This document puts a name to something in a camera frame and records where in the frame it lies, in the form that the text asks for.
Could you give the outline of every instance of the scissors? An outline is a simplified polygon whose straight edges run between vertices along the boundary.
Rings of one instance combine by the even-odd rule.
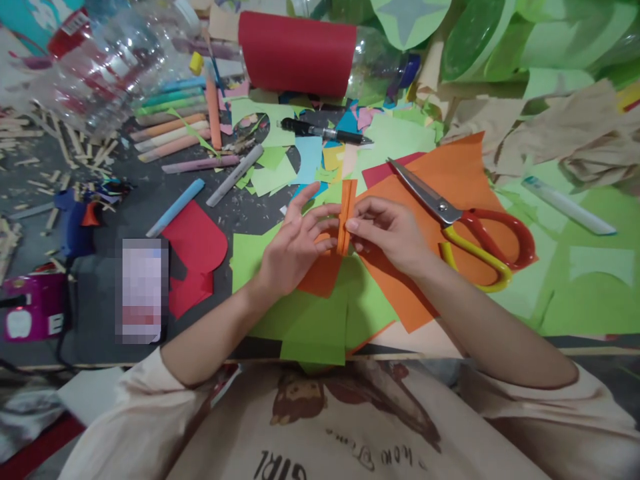
[[[451,250],[453,243],[496,270],[499,276],[498,280],[492,285],[476,285],[480,290],[487,293],[504,290],[511,282],[511,270],[522,269],[532,264],[535,259],[535,242],[529,229],[520,220],[507,213],[492,210],[458,210],[398,162],[390,158],[387,159],[387,162],[391,164],[402,182],[418,198],[420,203],[440,222],[442,234],[449,240],[449,242],[439,244],[440,254],[450,267],[458,270]],[[480,219],[498,221],[514,232],[519,243],[519,254],[516,261],[510,261],[506,258]],[[470,230],[480,243],[481,248],[456,233],[453,224],[457,221],[462,222]]]

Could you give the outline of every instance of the glue gun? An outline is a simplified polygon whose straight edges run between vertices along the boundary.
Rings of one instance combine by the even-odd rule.
[[[62,214],[62,253],[67,258],[85,257],[95,253],[93,228],[100,225],[95,218],[96,202],[76,201],[73,189],[62,190],[53,198],[53,204]]]

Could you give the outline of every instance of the blue paper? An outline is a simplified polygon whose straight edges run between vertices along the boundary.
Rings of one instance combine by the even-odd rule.
[[[293,194],[293,196],[291,197],[291,200],[293,200],[294,198],[296,198],[298,196],[298,194],[300,192],[302,192],[302,190],[304,190],[306,187],[308,187],[308,185],[300,185],[298,187],[298,190],[295,191],[295,193]],[[318,190],[318,193],[316,193],[314,196],[312,196],[312,198],[316,198],[318,195],[320,195],[322,192],[324,192],[325,190],[327,190],[329,188],[329,184],[326,182],[320,182],[320,190]]]
[[[335,126],[336,130],[342,130],[349,133],[362,133],[360,130],[358,130],[358,120],[357,118],[355,118],[355,115],[351,111],[351,108],[353,106],[358,106],[358,100],[353,100],[349,104],[345,114]],[[325,145],[325,148],[339,147],[340,145],[342,145],[342,143],[330,140]]]
[[[322,137],[296,137],[295,147],[300,153],[300,170],[291,185],[315,182],[315,171],[322,166]]]

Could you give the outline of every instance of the yellow scissor handle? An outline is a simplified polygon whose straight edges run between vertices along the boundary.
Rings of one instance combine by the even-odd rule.
[[[509,283],[511,282],[512,274],[511,270],[508,266],[494,257],[487,251],[482,250],[482,248],[477,247],[472,244],[470,241],[462,238],[457,232],[453,229],[453,226],[449,226],[442,230],[442,234],[445,236],[447,240],[449,240],[454,245],[462,248],[472,254],[474,257],[482,260],[492,269],[498,272],[498,281],[492,285],[476,285],[480,290],[485,293],[494,293],[500,290],[504,290],[507,288]],[[451,249],[451,243],[442,242],[439,244],[440,246],[440,254],[442,255],[442,260],[444,260],[452,269],[458,271],[458,267],[455,264],[455,260],[453,258],[453,251]]]

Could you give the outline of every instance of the red scissor handle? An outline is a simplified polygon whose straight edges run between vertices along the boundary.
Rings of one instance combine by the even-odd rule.
[[[500,247],[487,232],[480,219],[494,220],[506,225],[518,238],[519,252],[516,261],[509,261]],[[535,241],[527,226],[508,213],[493,210],[470,209],[463,212],[460,222],[467,226],[473,236],[480,242],[480,246],[511,270],[520,270],[533,263],[535,259]]]

